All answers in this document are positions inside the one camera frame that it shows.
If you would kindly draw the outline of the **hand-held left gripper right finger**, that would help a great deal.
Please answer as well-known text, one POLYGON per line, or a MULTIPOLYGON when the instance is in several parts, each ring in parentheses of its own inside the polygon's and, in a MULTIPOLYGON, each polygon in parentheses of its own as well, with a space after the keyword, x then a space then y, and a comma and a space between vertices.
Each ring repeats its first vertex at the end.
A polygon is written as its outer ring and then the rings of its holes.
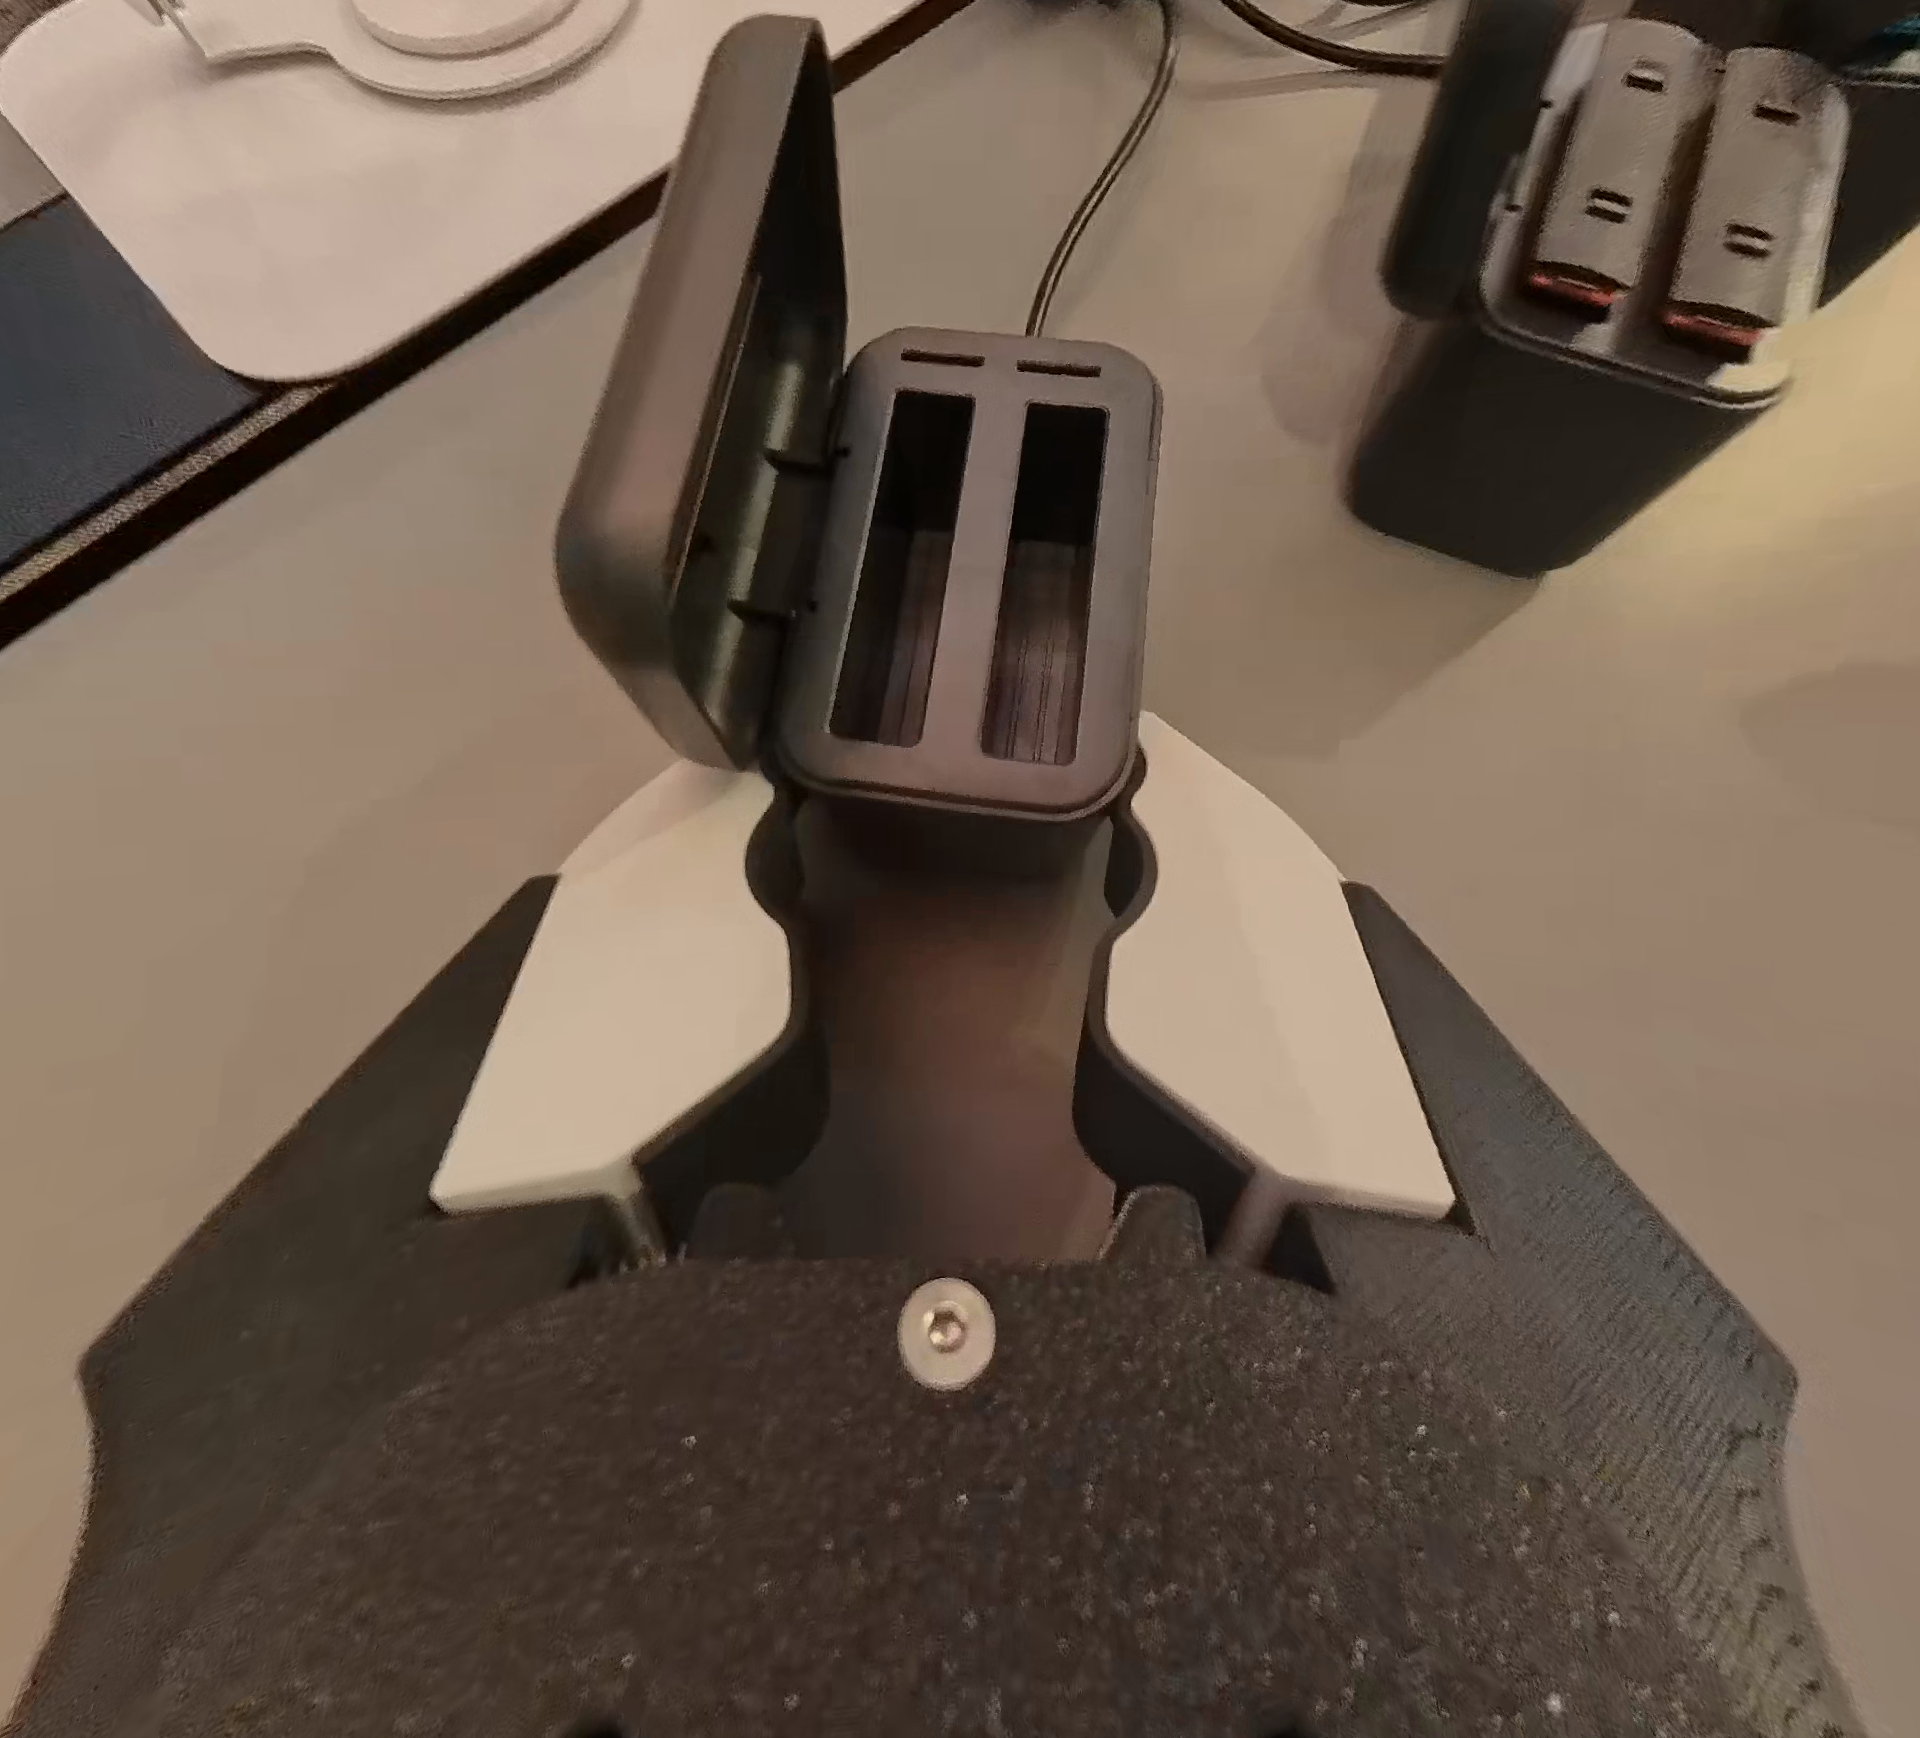
POLYGON ((1114 859, 1096 1043, 1221 1156, 1216 1221, 1247 1181, 1285 1203, 1436 1222, 1456 1205, 1337 865, 1284 809, 1161 717, 1139 717, 1139 782, 1114 859))

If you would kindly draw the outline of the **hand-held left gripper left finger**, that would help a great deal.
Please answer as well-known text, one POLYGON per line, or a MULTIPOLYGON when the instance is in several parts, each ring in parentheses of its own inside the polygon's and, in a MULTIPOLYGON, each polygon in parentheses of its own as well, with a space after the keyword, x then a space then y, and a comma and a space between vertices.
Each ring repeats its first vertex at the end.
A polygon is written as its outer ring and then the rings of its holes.
POLYGON ((631 1203, 803 1026, 776 786, 667 765, 556 873, 431 1181, 449 1215, 631 1203))

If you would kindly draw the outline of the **dark flat mat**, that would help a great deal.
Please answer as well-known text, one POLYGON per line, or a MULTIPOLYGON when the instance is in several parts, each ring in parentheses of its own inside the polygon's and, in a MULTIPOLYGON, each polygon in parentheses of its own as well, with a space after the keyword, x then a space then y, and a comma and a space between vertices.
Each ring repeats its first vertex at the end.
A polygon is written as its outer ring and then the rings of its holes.
POLYGON ((69 198, 3 231, 3 568, 275 391, 211 359, 69 198))

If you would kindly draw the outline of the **white base mat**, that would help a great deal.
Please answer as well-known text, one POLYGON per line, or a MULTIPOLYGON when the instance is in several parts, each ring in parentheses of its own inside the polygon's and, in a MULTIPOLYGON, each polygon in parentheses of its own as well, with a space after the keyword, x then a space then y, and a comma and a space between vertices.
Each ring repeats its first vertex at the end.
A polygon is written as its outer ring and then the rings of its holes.
POLYGON ((674 163, 714 46, 759 15, 832 58, 930 0, 636 0, 515 93, 371 92, 323 60, 207 68, 122 0, 5 54, 5 117, 216 364, 266 382, 394 349, 674 163))

